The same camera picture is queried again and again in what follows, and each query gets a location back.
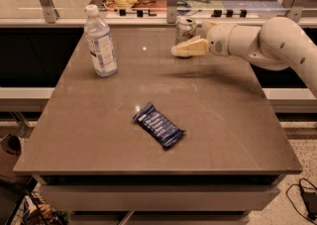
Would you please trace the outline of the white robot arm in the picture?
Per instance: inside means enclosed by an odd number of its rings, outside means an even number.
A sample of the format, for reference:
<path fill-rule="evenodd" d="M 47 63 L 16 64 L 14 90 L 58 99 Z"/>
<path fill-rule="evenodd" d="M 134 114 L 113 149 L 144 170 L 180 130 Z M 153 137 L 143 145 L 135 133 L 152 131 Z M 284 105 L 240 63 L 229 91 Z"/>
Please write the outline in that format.
<path fill-rule="evenodd" d="M 203 22 L 206 38 L 195 36 L 171 48 L 174 56 L 238 56 L 268 70 L 292 68 L 317 96 L 317 46 L 294 21 L 274 17 L 262 26 Z"/>

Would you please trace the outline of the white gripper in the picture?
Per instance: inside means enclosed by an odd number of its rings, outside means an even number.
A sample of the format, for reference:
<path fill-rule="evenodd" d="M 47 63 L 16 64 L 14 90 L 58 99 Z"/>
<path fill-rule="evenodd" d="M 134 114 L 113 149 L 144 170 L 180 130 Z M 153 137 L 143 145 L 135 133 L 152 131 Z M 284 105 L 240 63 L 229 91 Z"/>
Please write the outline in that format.
<path fill-rule="evenodd" d="M 171 53 L 178 57 L 203 56 L 208 51 L 215 56 L 229 56 L 230 36 L 236 24 L 203 21 L 205 39 L 195 36 L 171 48 Z"/>

